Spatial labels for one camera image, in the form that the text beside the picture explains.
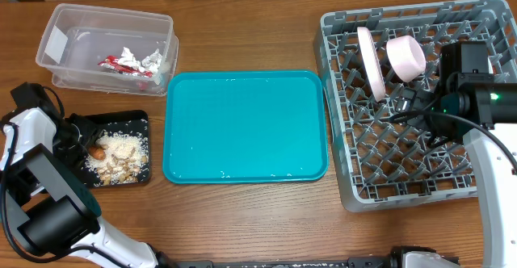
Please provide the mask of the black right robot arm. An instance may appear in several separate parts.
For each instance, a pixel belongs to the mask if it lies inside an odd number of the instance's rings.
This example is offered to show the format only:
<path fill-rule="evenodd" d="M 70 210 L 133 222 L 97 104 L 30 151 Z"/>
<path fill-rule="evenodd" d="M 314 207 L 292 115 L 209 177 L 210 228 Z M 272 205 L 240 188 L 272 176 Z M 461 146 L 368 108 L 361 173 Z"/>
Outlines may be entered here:
<path fill-rule="evenodd" d="M 420 117 L 434 135 L 458 140 L 476 178 L 484 237 L 484 267 L 516 265 L 516 85 L 489 73 L 440 77 L 435 101 L 390 118 Z"/>

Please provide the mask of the white tissue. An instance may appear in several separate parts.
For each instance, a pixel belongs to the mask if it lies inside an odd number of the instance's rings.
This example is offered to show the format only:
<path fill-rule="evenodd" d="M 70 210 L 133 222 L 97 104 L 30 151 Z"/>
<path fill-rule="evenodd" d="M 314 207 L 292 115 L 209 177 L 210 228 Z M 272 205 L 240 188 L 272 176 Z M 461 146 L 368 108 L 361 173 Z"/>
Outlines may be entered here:
<path fill-rule="evenodd" d="M 120 58 L 118 59 L 118 64 L 122 66 L 129 67 L 131 69 L 137 70 L 139 72 L 143 71 L 141 66 L 141 62 L 134 57 L 129 48 L 123 47 L 123 51 L 121 53 Z"/>

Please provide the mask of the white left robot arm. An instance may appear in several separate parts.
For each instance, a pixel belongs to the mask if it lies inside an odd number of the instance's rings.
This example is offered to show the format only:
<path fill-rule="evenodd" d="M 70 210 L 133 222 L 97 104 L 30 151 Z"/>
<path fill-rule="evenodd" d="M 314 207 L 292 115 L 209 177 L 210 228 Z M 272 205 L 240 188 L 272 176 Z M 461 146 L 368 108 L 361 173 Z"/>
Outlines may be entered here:
<path fill-rule="evenodd" d="M 31 262 L 70 256 L 101 267 L 172 267 L 166 256 L 109 224 L 82 175 L 86 144 L 100 130 L 141 131 L 144 111 L 60 117 L 19 107 L 2 118 L 1 221 L 11 247 Z"/>

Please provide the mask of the red snack wrapper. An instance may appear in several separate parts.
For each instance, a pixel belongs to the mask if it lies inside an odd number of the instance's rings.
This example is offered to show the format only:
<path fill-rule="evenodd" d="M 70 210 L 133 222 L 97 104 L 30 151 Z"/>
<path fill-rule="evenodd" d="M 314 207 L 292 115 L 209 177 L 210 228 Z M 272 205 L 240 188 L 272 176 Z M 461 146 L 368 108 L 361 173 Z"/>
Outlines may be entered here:
<path fill-rule="evenodd" d="M 115 73 L 120 73 L 123 75 L 131 75 L 131 76 L 140 76 L 140 77 L 152 77 L 153 74 L 148 70 L 140 71 L 138 69 L 134 69 L 133 67 L 121 65 L 118 63 L 118 58 L 114 56 L 108 56 L 103 61 L 98 63 L 98 66 L 101 66 L 105 69 L 113 70 Z"/>

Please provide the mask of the orange carrot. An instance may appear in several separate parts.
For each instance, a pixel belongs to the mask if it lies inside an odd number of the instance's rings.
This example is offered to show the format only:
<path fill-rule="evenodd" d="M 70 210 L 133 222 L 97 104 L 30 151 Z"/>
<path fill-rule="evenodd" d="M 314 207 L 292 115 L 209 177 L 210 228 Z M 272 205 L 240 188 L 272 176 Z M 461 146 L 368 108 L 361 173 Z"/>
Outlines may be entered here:
<path fill-rule="evenodd" d="M 105 151 L 97 146 L 90 146 L 88 148 L 88 153 L 91 157 L 93 157 L 97 161 L 103 161 L 106 158 Z"/>

